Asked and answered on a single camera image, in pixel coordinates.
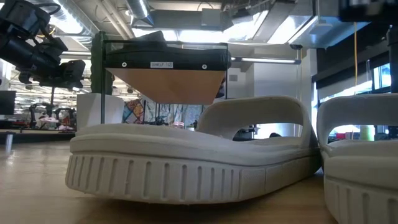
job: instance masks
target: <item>label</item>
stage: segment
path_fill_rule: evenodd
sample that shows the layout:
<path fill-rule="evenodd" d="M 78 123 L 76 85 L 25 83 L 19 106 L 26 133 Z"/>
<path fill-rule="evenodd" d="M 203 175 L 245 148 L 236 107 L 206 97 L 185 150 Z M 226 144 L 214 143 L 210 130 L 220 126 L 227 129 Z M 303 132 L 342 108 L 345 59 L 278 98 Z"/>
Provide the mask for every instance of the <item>label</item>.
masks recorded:
<path fill-rule="evenodd" d="M 173 62 L 151 62 L 151 68 L 173 68 Z"/>

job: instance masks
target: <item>metal frame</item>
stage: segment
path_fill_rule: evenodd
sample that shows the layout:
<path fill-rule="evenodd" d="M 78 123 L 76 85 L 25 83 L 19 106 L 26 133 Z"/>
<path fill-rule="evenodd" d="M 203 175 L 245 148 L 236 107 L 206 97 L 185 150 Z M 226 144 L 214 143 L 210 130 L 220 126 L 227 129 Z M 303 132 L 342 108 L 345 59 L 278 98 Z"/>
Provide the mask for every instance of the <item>metal frame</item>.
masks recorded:
<path fill-rule="evenodd" d="M 105 123 L 105 91 L 106 91 L 106 69 L 104 65 L 106 64 L 106 45 L 107 44 L 131 44 L 135 42 L 142 42 L 142 40 L 104 40 L 101 36 L 101 53 L 102 53 L 102 60 L 101 60 L 101 124 Z M 153 43 L 159 43 L 162 41 L 147 41 Z M 178 45 L 213 45 L 213 46 L 225 46 L 226 51 L 228 53 L 228 44 L 227 43 L 188 43 L 188 42 L 181 42 L 181 41 L 167 41 L 167 44 L 178 44 Z M 228 69 L 226 70 L 225 76 L 225 98 L 227 99 L 228 93 Z"/>

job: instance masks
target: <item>computer monitor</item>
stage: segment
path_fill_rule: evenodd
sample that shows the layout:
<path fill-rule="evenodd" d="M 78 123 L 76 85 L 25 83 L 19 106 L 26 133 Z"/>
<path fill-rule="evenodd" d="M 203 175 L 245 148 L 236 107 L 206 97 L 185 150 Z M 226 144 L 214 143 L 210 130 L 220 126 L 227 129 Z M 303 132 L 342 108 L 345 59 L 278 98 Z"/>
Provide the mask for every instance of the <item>computer monitor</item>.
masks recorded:
<path fill-rule="evenodd" d="M 16 91 L 0 91 L 0 115 L 13 115 Z"/>

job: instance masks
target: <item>ridged sole edge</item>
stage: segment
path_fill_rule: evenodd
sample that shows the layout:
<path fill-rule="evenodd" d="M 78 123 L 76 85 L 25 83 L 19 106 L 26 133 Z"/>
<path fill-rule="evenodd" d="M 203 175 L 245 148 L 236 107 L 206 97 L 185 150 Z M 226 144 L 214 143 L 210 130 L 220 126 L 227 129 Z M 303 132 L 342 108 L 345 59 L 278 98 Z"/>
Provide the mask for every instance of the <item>ridged sole edge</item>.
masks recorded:
<path fill-rule="evenodd" d="M 84 193 L 148 203 L 237 202 L 314 174 L 320 156 L 261 167 L 117 154 L 70 156 L 66 185 Z"/>
<path fill-rule="evenodd" d="M 325 200 L 340 224 L 398 223 L 398 191 L 324 177 Z"/>

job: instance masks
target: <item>wooden table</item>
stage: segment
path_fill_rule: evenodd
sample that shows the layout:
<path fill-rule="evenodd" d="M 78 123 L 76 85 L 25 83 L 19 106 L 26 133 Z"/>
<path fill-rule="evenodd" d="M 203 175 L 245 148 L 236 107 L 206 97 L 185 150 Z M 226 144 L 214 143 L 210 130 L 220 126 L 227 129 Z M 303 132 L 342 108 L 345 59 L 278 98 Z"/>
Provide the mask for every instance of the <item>wooden table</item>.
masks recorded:
<path fill-rule="evenodd" d="M 67 142 L 0 150 L 0 223 L 336 223 L 314 175 L 273 194 L 221 205 L 155 205 L 98 198 L 65 186 Z"/>

